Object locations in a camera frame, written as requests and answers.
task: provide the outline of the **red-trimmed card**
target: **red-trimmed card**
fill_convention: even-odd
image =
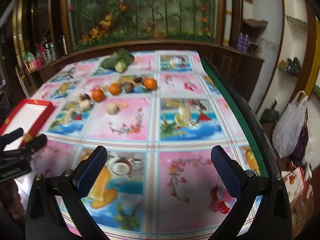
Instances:
[[[4,150],[14,150],[35,137],[54,111],[50,101],[23,99],[9,114],[0,128],[0,135],[10,133],[21,127],[24,130],[23,138],[19,138],[7,145]]]

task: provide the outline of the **table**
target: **table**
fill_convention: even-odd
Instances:
[[[34,176],[59,176],[74,169],[97,145],[108,160],[84,206],[111,239],[205,239],[235,203],[211,163],[221,145],[241,167],[268,176],[272,160],[260,153],[262,139],[249,128],[226,83],[194,51],[135,52],[135,61],[119,74],[93,58],[65,66],[33,99],[50,100],[55,111],[41,128],[47,146],[34,155],[33,172],[17,180],[28,197]],[[76,97],[102,85],[154,77],[158,89],[135,84],[82,112]],[[120,111],[109,115],[106,106]],[[248,230],[261,198],[257,197],[241,233]],[[77,232],[59,205],[70,230]]]

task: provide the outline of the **printed palm tree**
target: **printed palm tree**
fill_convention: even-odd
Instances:
[[[137,227],[140,227],[140,223],[137,217],[135,217],[135,214],[140,207],[141,202],[139,202],[134,209],[132,210],[130,215],[127,215],[121,204],[118,203],[116,206],[116,210],[118,211],[119,215],[115,216],[115,221],[118,223],[121,223],[119,226],[119,229],[126,230],[126,231],[134,231],[134,229]]]
[[[160,125],[161,139],[165,139],[165,138],[167,138],[167,136],[169,136],[169,135],[173,136],[175,134],[174,131],[177,127],[177,124],[175,122],[168,123],[166,118],[164,117],[164,115],[161,114],[161,116],[163,118],[163,123],[161,123],[161,125]]]

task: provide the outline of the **white plastic bag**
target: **white plastic bag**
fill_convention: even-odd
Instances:
[[[298,104],[301,93],[305,95],[303,91],[297,94],[292,103],[288,104],[273,130],[272,144],[281,158],[293,153],[305,120],[308,97],[305,95]]]

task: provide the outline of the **green felt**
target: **green felt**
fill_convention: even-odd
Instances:
[[[211,78],[213,83],[216,85],[226,102],[228,103],[230,109],[232,110],[233,114],[235,115],[236,119],[238,120],[242,131],[244,132],[245,137],[247,138],[249,145],[251,147],[251,150],[254,154],[254,157],[256,158],[257,164],[259,166],[260,174],[263,177],[268,177],[266,167],[264,165],[263,159],[261,157],[260,150],[256,144],[256,141],[246,123],[244,120],[238,106],[233,101],[227,90],[225,89],[224,85],[221,83],[219,78],[215,75],[215,73],[212,71],[212,69],[207,65],[207,63],[201,59],[201,63],[203,66],[204,71],[207,73],[207,75]]]

